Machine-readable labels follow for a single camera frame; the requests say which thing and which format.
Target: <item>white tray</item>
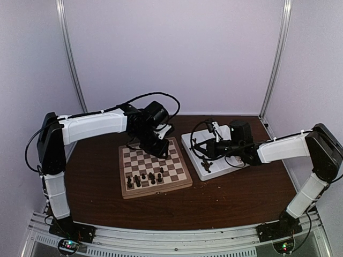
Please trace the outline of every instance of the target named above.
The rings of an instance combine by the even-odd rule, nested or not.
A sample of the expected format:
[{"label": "white tray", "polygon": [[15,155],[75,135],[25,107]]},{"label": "white tray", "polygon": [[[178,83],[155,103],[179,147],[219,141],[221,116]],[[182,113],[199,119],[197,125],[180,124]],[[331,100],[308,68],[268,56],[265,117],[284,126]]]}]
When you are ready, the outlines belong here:
[{"label": "white tray", "polygon": [[[224,140],[231,139],[230,129],[229,129],[229,127],[227,125],[220,126],[219,128],[221,129],[221,133],[222,133],[222,136],[223,136]],[[224,158],[221,158],[221,159],[219,159],[217,161],[212,161],[213,164],[210,166],[211,173],[209,173],[202,166],[201,163],[203,161],[201,159],[199,159],[198,157],[196,157],[195,154],[193,153],[193,151],[190,150],[190,147],[191,147],[190,137],[191,137],[191,133],[183,134],[181,136],[181,138],[182,138],[182,145],[186,149],[186,152],[187,152],[189,158],[191,159],[191,162],[192,162],[195,170],[197,171],[199,178],[202,181],[209,180],[211,178],[217,178],[219,176],[222,176],[222,175],[231,173],[233,171],[242,169],[242,168],[231,167],[229,164],[226,163]],[[204,140],[207,140],[207,139],[210,139],[210,138],[213,138],[213,137],[214,137],[214,135],[212,133],[208,132],[208,130],[197,131],[197,132],[195,132],[193,134],[193,138],[196,138],[197,142],[202,142]],[[233,157],[232,156],[230,158],[226,158],[226,160],[230,164],[232,164],[233,166],[243,166],[243,163],[241,162],[239,157]]]}]

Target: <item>robotic arm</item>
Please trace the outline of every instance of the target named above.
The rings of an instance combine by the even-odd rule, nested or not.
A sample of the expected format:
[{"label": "robotic arm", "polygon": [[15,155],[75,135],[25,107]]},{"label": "robotic arm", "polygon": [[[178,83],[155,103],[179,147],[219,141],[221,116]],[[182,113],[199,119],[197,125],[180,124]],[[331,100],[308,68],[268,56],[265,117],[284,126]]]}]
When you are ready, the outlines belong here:
[{"label": "robotic arm", "polygon": [[191,137],[193,152],[197,156],[195,150],[204,154],[198,156],[204,160],[215,161],[225,156],[239,156],[244,163],[254,166],[292,157],[311,157],[314,166],[312,174],[287,208],[281,212],[280,221],[257,227],[260,241],[275,240],[287,237],[293,232],[301,232],[299,217],[314,206],[332,182],[337,181],[342,164],[343,147],[327,127],[317,124],[310,131],[254,143],[247,122],[236,120],[229,124],[231,140],[222,139],[217,122],[207,120],[204,123],[215,138],[193,144]]},{"label": "robotic arm", "polygon": [[37,149],[44,194],[55,217],[49,232],[88,243],[92,242],[95,232],[92,226],[74,223],[70,214],[64,186],[64,146],[97,135],[126,132],[140,141],[140,148],[145,152],[167,158],[169,141],[164,137],[174,130],[172,125],[162,124],[167,117],[168,111],[156,101],[139,110],[123,104],[112,110],[74,116],[47,114]]}]

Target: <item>white wall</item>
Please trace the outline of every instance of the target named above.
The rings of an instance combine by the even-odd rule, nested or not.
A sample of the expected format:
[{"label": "white wall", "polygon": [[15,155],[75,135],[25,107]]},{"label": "white wall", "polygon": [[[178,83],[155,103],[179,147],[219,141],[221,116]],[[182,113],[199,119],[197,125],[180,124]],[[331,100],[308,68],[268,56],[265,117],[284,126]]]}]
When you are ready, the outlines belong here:
[{"label": "white wall", "polygon": [[[81,112],[54,0],[0,1],[0,56],[0,256],[19,256],[32,211],[45,204],[26,142],[47,112]],[[38,163],[35,141],[29,161]]]},{"label": "white wall", "polygon": [[[258,114],[283,4],[283,0],[65,1],[88,110],[163,91],[180,100],[183,114]],[[172,101],[162,103],[170,112],[176,109]]]},{"label": "white wall", "polygon": [[[266,118],[277,136],[324,123],[343,142],[343,1],[294,1],[286,49]],[[302,185],[311,161],[287,162]],[[318,202],[334,256],[343,252],[343,180]]]}]

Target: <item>brown wooden table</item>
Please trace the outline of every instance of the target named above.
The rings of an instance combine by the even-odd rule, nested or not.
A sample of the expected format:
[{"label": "brown wooden table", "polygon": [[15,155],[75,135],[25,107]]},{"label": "brown wooden table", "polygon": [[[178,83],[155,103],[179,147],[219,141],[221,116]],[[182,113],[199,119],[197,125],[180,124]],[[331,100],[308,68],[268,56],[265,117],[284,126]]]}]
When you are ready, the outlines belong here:
[{"label": "brown wooden table", "polygon": [[[181,134],[208,116],[177,116],[176,137],[193,186],[167,194],[124,200],[118,147],[126,134],[107,134],[79,141],[68,162],[65,183],[75,221],[118,228],[190,230],[229,228],[277,220],[295,190],[281,161],[247,167],[202,182],[181,144]],[[255,141],[268,139],[252,116],[213,116],[219,125],[241,119],[250,123]]]}]

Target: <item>wooden chessboard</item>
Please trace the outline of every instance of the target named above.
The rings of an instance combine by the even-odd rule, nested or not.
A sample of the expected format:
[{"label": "wooden chessboard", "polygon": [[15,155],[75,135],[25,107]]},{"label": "wooden chessboard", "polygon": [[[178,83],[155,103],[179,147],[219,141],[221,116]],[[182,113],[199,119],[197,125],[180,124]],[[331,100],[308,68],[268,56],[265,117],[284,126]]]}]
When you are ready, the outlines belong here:
[{"label": "wooden chessboard", "polygon": [[[192,186],[193,181],[184,162],[175,138],[169,138],[168,158],[156,158],[143,150],[131,150],[126,146],[119,147],[120,179],[124,199],[136,198]],[[152,184],[149,174],[155,176]],[[135,176],[140,186],[135,183]]]}]

